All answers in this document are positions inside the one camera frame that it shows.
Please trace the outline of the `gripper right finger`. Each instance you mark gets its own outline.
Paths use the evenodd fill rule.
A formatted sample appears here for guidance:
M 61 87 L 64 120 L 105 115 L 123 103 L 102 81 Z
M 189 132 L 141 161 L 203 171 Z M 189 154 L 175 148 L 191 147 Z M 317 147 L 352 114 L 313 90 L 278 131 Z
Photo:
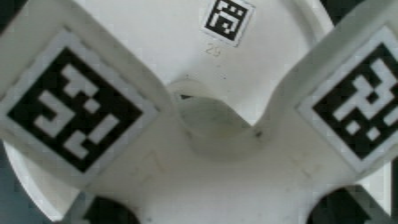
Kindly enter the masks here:
M 391 224 L 391 216 L 361 185 L 336 189 L 322 197 L 306 224 Z

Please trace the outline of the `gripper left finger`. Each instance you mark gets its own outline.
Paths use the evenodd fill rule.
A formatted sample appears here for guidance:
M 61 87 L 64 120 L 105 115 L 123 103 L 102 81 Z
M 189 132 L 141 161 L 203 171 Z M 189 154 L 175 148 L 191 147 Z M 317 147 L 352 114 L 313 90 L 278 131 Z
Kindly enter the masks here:
M 141 224 L 141 221 L 116 201 L 80 194 L 64 216 L 64 224 Z

